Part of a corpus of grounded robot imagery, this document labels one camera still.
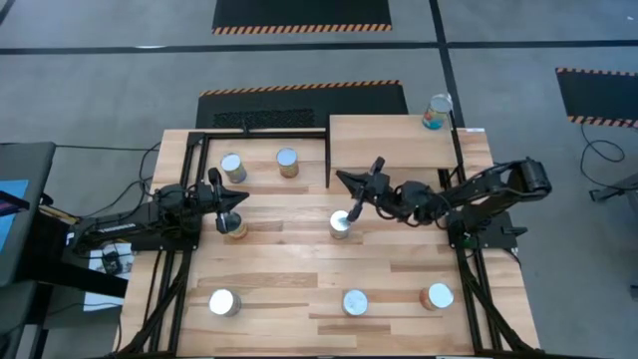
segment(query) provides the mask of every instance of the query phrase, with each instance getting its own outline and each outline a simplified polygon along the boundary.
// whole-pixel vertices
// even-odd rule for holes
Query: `can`
[[[277,164],[279,172],[287,179],[292,179],[299,174],[299,164],[297,164],[297,153],[292,149],[281,149],[277,153]]]
[[[233,183],[242,183],[248,176],[238,154],[230,153],[224,155],[223,159],[221,159],[221,169]]]
[[[423,115],[423,125],[430,130],[440,129],[445,123],[450,122],[452,107],[452,96],[450,94],[432,96],[428,109]]]
[[[337,210],[330,216],[330,235],[335,239],[344,239],[350,233],[350,225],[348,212]]]
[[[224,221],[228,235],[232,239],[241,239],[248,234],[248,226],[237,212],[223,213],[221,220]]]
[[[455,301],[455,295],[443,283],[435,283],[430,288],[421,290],[419,301],[428,310],[445,309]]]
[[[233,316],[241,309],[241,299],[228,289],[217,289],[208,300],[208,309],[221,316]]]
[[[347,315],[363,315],[368,311],[368,296],[358,289],[348,290],[343,296],[342,308]]]

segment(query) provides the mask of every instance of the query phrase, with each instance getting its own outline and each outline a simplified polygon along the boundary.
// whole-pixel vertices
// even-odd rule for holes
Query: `black cable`
[[[146,194],[146,195],[152,195],[149,193],[148,189],[147,189],[147,183],[144,181],[144,178],[142,177],[142,172],[144,171],[144,162],[147,159],[147,156],[152,152],[152,151],[156,151],[156,147],[159,146],[161,144],[161,141],[154,144],[150,149],[148,149],[146,152],[144,152],[144,155],[142,156],[142,163],[140,164],[140,170],[138,171],[138,180],[141,181],[141,189],[142,191]]]
[[[448,207],[448,212],[452,211],[452,205],[450,204],[450,202],[448,201],[447,198],[445,198],[444,196],[442,196],[442,195],[440,195],[440,194],[438,194],[436,192],[432,192],[432,194],[443,200],[444,204]],[[435,225],[440,230],[448,230],[447,227],[443,227],[442,225],[439,224],[439,210],[440,210],[440,208],[438,208],[437,209],[437,213],[435,213]]]
[[[122,316],[118,315],[118,344],[116,345],[115,353],[120,351],[120,346],[122,345]]]
[[[472,251],[472,254],[470,254],[470,255],[468,255],[468,256],[466,257],[466,260],[468,260],[468,259],[472,258],[473,256],[477,255],[477,252],[478,252],[478,251],[479,251],[478,249],[474,249],[474,250]]]
[[[143,324],[145,324],[147,322],[147,319],[149,319],[149,310],[151,309],[151,299],[153,298],[153,291],[155,289],[156,286],[156,276],[158,274],[158,267],[160,265],[160,258],[161,258],[161,250],[158,251],[158,256],[156,257],[156,263],[153,265],[153,277],[151,278],[151,288],[149,288],[149,299],[147,299],[147,308],[144,311],[144,322]]]
[[[96,211],[93,211],[93,212],[91,212],[89,214],[80,215],[80,218],[91,217],[91,216],[94,216],[94,215],[100,213],[101,211],[104,211],[104,210],[107,210],[107,209],[113,207],[117,202],[120,201],[120,199],[122,199],[122,197],[124,197],[125,194],[127,194],[129,189],[133,188],[134,185],[139,184],[139,183],[141,183],[139,180],[132,181],[131,183],[129,183],[129,185],[127,185],[127,187],[122,191],[122,193],[120,193],[120,195],[118,195],[118,197],[114,201],[112,201],[111,203],[107,204],[106,206],[104,206],[104,207],[102,207],[102,208],[100,208],[100,209],[98,209]]]
[[[132,253],[124,253],[124,254],[118,254],[118,258],[123,257],[123,256],[128,256],[128,255],[133,255]],[[104,258],[104,256],[98,256],[98,257],[92,257],[92,256],[84,256],[84,255],[79,255],[76,254],[76,256],[78,258],[82,258],[82,259],[102,259]]]
[[[138,149],[138,148],[117,148],[104,146],[79,146],[79,145],[56,145],[56,149],[80,149],[80,150],[107,150],[107,151],[159,151],[154,148]]]
[[[599,182],[598,180],[593,179],[592,177],[590,177],[587,174],[587,172],[585,171],[585,168],[584,168],[585,155],[587,154],[587,150],[593,149],[604,160],[606,160],[608,162],[611,162],[612,164],[619,164],[619,163],[623,162],[625,160],[625,152],[622,150],[622,148],[620,146],[618,146],[617,144],[614,144],[613,142],[611,142],[609,140],[594,140],[594,141],[590,141],[587,138],[587,135],[585,135],[585,125],[584,124],[580,125],[580,133],[582,134],[582,138],[587,143],[585,148],[582,150],[582,154],[580,155],[580,173],[583,176],[585,176],[586,179],[590,180],[592,183],[595,183],[595,184],[598,184],[598,185],[602,185],[602,186],[607,187],[607,188],[617,189],[617,190],[636,190],[636,189],[638,189],[638,185],[634,186],[634,187],[623,188],[623,187],[618,187],[618,186],[611,185],[611,184],[605,184],[605,183]],[[618,159],[612,159],[609,156],[603,155],[600,152],[600,150],[598,150],[598,149],[596,149],[596,147],[594,147],[595,144],[609,145],[612,148],[618,150],[619,158]]]
[[[110,304],[110,305],[116,305],[116,306],[122,306],[122,304],[113,303],[113,302],[104,302],[104,303],[97,303],[97,304],[72,303],[72,304],[69,304],[69,305],[67,305],[67,306],[64,306],[64,307],[62,307],[62,308],[60,308],[60,309],[56,309],[56,310],[53,310],[53,311],[49,312],[49,314],[47,314],[47,316],[53,316],[53,315],[56,315],[56,314],[62,313],[63,311],[65,311],[65,310],[67,310],[67,309],[71,309],[71,308],[73,308],[73,307],[75,307],[75,306],[78,306],[78,305],[86,305],[86,306],[100,306],[100,305],[107,305],[107,304]]]

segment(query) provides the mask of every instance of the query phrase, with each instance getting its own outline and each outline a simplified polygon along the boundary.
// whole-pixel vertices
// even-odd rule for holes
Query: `gray carpet floor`
[[[638,39],[632,0],[439,2],[448,41]],[[0,48],[436,41],[428,1],[390,4],[389,33],[213,37],[214,0],[17,0],[0,26]],[[554,68],[638,72],[638,48],[451,50],[451,58],[466,126],[486,128],[496,161],[542,161],[554,186],[547,199],[511,210],[529,228],[519,256],[542,347],[635,358],[638,302],[628,288],[638,280],[636,216],[626,198],[589,200],[596,185],[578,168],[585,143],[565,119]],[[436,49],[0,55],[0,142],[150,147],[165,129],[194,127],[203,90],[370,79],[401,80],[411,114],[446,90]],[[620,165],[588,157],[591,176],[613,182],[636,172],[637,132],[585,130],[627,155]],[[141,156],[59,149],[46,191],[69,212],[93,211],[137,178]],[[114,210],[137,199],[132,191]],[[58,290],[52,305],[76,301],[82,293]],[[118,314],[78,309],[50,318],[45,358],[109,352]]]

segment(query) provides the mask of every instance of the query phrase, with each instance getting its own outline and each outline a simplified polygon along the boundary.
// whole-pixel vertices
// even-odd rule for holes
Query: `wooden table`
[[[359,132],[353,131],[357,124]],[[246,182],[226,185],[250,191],[237,208],[249,233],[232,240],[215,231],[214,214],[204,218],[190,267],[178,355],[473,354],[457,261],[444,231],[383,220],[367,207],[347,239],[333,239],[328,232],[330,213],[353,204],[334,176],[337,168],[362,172],[383,156],[392,185],[423,180],[440,189],[435,168],[456,166],[450,131],[425,130],[419,116],[333,117],[331,129],[329,189],[324,185],[323,140],[211,143],[209,167],[218,166],[231,151],[244,161]],[[179,182],[189,131],[164,132],[155,187]],[[461,129],[459,136],[469,176],[492,164],[484,132]],[[374,146],[373,140],[381,145]],[[283,147],[298,153],[300,174],[295,179],[278,173],[274,157]],[[502,250],[485,250],[484,256],[494,303],[523,340],[537,346],[518,265]],[[122,311],[123,343],[142,326],[155,258],[153,252],[136,257]],[[446,310],[428,311],[419,303],[419,291],[435,282],[446,283],[455,293]],[[221,287],[241,296],[243,307],[234,317],[208,310],[210,294]],[[344,291],[352,288],[363,290],[370,300],[360,318],[341,309]],[[478,318],[488,347],[479,304]],[[159,348],[167,345],[171,319],[170,309]]]

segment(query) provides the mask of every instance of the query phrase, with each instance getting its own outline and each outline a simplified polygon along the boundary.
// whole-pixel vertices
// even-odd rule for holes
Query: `white can lid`
[[[217,289],[210,296],[208,308],[217,315],[224,315],[232,308],[234,301],[235,298],[230,290]]]
[[[277,162],[282,166],[290,166],[297,162],[297,153],[292,149],[281,149],[277,153]]]
[[[241,166],[241,158],[238,154],[227,154],[221,159],[221,168],[224,171],[235,171]]]
[[[330,216],[330,226],[337,231],[344,231],[350,228],[348,221],[348,212],[345,210],[337,210]]]
[[[362,315],[368,310],[368,297],[361,290],[349,290],[343,297],[343,308],[350,315]]]
[[[449,307],[455,300],[455,295],[443,283],[436,283],[428,290],[430,302],[437,308],[443,309]]]
[[[430,107],[440,113],[446,113],[452,110],[452,96],[450,94],[434,95],[430,99]]]

